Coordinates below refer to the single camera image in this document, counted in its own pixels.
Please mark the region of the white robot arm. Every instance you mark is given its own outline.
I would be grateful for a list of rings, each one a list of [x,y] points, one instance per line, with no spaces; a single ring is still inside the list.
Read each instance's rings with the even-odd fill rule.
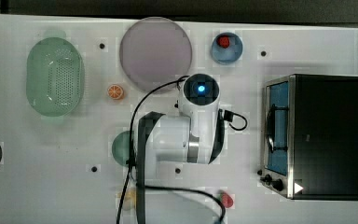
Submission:
[[[220,88],[213,77],[196,74],[179,90],[179,114],[152,111],[135,131],[138,224],[146,224],[145,190],[157,180],[160,161],[210,164],[221,153],[225,138]]]

